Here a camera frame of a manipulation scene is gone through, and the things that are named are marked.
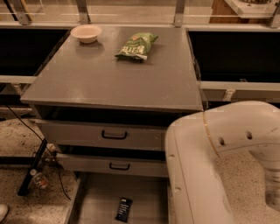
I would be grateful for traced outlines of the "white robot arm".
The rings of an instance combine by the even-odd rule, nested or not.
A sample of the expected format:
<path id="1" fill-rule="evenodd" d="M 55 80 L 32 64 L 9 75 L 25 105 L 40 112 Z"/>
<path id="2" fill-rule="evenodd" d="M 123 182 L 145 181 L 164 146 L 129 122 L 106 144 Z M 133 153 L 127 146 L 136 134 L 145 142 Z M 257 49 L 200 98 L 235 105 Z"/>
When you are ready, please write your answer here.
<path id="1" fill-rule="evenodd" d="M 214 160 L 248 151 L 265 171 L 265 201 L 279 209 L 280 109 L 240 101 L 173 122 L 164 150 L 178 224 L 234 224 Z"/>

